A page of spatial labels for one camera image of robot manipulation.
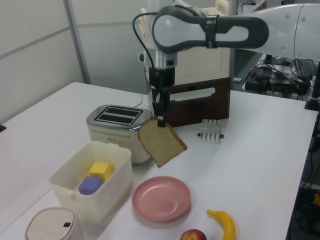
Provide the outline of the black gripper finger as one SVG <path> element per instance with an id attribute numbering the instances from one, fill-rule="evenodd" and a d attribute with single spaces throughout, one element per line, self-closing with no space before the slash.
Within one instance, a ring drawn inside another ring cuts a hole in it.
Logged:
<path id="1" fill-rule="evenodd" d="M 158 126 L 166 126 L 167 113 L 170 105 L 170 91 L 166 87 L 160 91 L 162 95 L 162 116 L 157 117 Z"/>
<path id="2" fill-rule="evenodd" d="M 152 90 L 152 107 L 155 116 L 163 116 L 162 95 L 160 92 L 157 92 L 156 89 Z"/>

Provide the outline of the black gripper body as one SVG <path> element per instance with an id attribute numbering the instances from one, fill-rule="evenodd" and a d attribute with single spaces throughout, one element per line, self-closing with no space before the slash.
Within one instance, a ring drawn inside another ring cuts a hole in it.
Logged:
<path id="1" fill-rule="evenodd" d="M 175 67 L 155 68 L 149 67 L 149 84 L 157 90 L 175 84 Z"/>

